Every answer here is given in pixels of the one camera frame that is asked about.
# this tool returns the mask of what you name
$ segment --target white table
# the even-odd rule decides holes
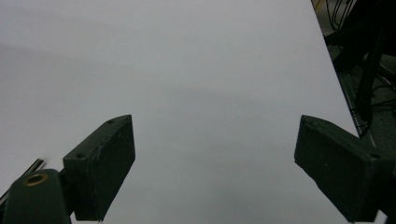
[[[309,0],[0,3],[0,191],[124,114],[105,223],[347,223],[293,159],[302,114],[356,133]]]

